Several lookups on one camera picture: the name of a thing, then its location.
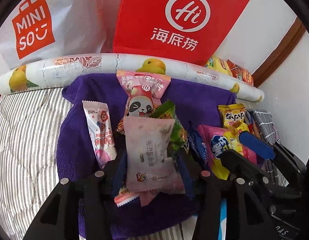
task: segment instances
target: purple towel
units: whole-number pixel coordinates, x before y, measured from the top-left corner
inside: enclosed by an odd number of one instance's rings
[[[61,125],[56,153],[59,178],[71,181],[85,178],[98,170],[98,164],[90,140],[82,100],[108,104],[112,131],[123,117],[127,94],[115,74],[87,74],[79,76],[62,91],[64,98],[73,103]],[[185,129],[188,121],[221,126],[218,105],[235,103],[236,96],[230,91],[204,84],[171,79],[161,101],[170,99],[176,105],[176,114]],[[196,203],[185,195],[160,193],[146,207],[141,208],[139,199],[118,208],[114,202],[106,203],[113,239],[142,236],[178,224],[194,214]],[[80,235],[85,237],[82,210],[80,210]]]

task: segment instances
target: yellow fruit print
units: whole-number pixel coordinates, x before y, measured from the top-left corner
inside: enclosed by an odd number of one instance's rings
[[[259,99],[256,100],[255,102],[256,102],[256,103],[259,103],[261,100],[262,100],[262,96],[260,96]]]
[[[27,65],[22,65],[16,68],[9,79],[9,87],[11,93],[26,91],[29,87],[38,87],[38,85],[27,80],[25,74]]]
[[[146,59],[142,67],[137,70],[137,72],[147,72],[153,74],[166,74],[166,65],[157,58]]]
[[[235,84],[233,85],[233,88],[230,89],[230,91],[231,91],[232,93],[236,93],[236,94],[239,93],[239,90],[240,90],[240,86],[239,86],[238,83],[235,83]]]

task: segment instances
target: shopping bag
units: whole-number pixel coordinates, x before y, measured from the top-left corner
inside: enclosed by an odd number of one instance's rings
[[[115,53],[204,65],[249,0],[122,0]]]
[[[102,0],[22,0],[0,28],[10,69],[41,59],[99,53],[106,34]]]

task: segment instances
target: brown wooden frame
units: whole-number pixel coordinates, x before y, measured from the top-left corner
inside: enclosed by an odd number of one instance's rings
[[[297,17],[278,47],[252,74],[255,87],[259,87],[289,56],[305,32],[305,27]]]

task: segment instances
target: red shopping bag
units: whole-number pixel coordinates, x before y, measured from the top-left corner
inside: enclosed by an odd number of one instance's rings
[[[204,65],[249,0],[122,0],[113,52]]]
[[[12,24],[19,59],[55,42],[46,0],[36,0],[34,3],[25,0],[20,4],[19,14],[12,19]]]

